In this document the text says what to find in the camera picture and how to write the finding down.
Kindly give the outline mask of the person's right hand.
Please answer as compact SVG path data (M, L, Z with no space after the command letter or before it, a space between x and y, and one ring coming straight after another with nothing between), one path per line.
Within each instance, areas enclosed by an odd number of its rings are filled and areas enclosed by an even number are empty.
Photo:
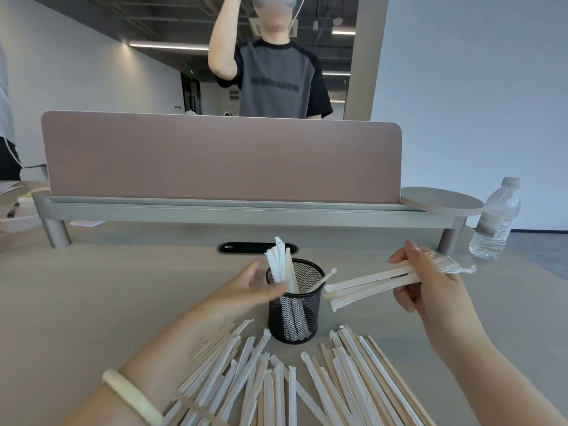
M488 344L488 337L459 275L436 269L427 249L427 273L421 282L393 290L399 305L417 312L434 351L445 362Z

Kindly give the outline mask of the person's left hand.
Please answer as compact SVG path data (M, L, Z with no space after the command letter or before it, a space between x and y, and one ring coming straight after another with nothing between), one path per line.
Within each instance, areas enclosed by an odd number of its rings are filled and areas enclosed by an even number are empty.
M285 283L241 285L240 272L198 304L200 322L223 324L280 298L287 291Z

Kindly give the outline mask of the bundle of chopsticks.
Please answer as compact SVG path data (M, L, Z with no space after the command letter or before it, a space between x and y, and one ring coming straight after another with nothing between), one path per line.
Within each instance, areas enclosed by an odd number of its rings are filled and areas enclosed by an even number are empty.
M444 274L472 274L477 271L477 265L470 256L458 256L454 259L439 253L429 253L430 260L436 269ZM391 264L381 272L358 277L324 287L323 297L330 301L334 312L351 303L372 295L390 291L398 287L418 284L418 277L408 260Z

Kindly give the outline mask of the person's right forearm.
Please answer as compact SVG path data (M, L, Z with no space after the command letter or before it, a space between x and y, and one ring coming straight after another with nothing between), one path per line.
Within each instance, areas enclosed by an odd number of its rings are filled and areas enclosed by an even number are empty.
M431 337L480 426L568 426L532 382L485 333L474 338Z

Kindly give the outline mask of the person's left forearm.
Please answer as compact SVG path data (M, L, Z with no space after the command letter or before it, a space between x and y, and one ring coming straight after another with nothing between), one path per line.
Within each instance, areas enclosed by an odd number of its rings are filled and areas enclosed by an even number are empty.
M209 332L222 328L225 323L202 323L198 318L198 307L191 308L116 371L163 415L176 394L182 375L189 371L194 353L209 337ZM61 426L148 425L102 381Z

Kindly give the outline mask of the bunch of wrapped chopsticks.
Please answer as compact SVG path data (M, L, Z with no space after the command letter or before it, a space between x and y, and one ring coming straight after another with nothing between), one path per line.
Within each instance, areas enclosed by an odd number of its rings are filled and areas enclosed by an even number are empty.
M265 252L273 282L285 283L287 293L300 293L299 278L293 262L293 254L297 251L296 246L287 244L276 236L274 246Z

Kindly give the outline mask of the black mesh pen holder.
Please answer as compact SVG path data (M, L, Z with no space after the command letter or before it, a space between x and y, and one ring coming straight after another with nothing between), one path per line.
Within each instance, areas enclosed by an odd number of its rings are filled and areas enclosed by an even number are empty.
M318 327L324 272L315 263L293 258L299 293L286 293L269 302L267 327L282 342L299 345L312 339Z

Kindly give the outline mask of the round beige tray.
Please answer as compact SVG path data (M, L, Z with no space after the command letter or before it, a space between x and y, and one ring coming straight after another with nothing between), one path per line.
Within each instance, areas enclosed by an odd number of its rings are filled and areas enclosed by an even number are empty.
M470 195L432 187L401 188L401 203L423 212L451 217L477 216L485 206Z

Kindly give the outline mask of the clear plastic water bottle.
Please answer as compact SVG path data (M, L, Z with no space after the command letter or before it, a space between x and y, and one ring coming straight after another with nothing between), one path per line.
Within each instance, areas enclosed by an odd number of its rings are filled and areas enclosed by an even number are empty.
M473 256L487 260L501 256L520 212L520 187L520 178L504 177L501 186L488 197L469 244Z

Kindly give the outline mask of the pink desk divider panel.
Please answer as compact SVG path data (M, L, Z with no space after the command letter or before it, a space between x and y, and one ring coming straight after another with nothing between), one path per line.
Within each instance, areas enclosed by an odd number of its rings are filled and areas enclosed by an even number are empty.
M399 204L393 122L48 111L55 195Z

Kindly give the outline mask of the pile of wrapped chopsticks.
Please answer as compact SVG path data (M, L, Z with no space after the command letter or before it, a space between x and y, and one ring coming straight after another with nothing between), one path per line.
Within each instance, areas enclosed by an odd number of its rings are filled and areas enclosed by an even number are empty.
M299 367L267 351L270 335L243 338L253 319L223 324L192 357L159 426L437 426L372 336L342 325Z

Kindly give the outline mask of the white jade bangle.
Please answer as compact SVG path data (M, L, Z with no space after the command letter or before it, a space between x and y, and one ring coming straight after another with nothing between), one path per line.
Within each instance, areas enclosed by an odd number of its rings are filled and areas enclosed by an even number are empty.
M109 386L126 405L134 410L148 426L161 426L162 413L129 380L116 370L109 369L102 375L102 381Z

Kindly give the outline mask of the dark door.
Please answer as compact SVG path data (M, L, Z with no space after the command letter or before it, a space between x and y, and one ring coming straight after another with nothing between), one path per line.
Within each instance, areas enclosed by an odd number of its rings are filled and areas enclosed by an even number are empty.
M189 114L203 114L200 81L181 72L181 84L185 112Z

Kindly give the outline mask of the white oval tray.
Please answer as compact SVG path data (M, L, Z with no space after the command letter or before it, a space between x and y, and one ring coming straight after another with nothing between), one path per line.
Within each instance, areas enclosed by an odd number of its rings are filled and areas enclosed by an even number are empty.
M7 217L16 202L19 203L19 206L15 215ZM23 196L0 204L0 233L24 232L41 225L42 222L32 196Z

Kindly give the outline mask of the long ceiling light strip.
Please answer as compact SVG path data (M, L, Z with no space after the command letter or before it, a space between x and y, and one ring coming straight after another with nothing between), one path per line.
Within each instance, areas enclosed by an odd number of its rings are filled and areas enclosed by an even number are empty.
M209 51L208 45L183 42L129 41L133 48L171 50L171 51Z

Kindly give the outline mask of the grey desk shelf rail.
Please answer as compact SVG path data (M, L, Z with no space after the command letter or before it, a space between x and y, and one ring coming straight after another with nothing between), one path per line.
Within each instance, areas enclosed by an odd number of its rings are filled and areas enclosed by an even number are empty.
M467 216L397 204L348 204L149 198L95 198L32 194L53 248L72 243L66 222L152 222L276 227L443 229L437 250L450 255Z

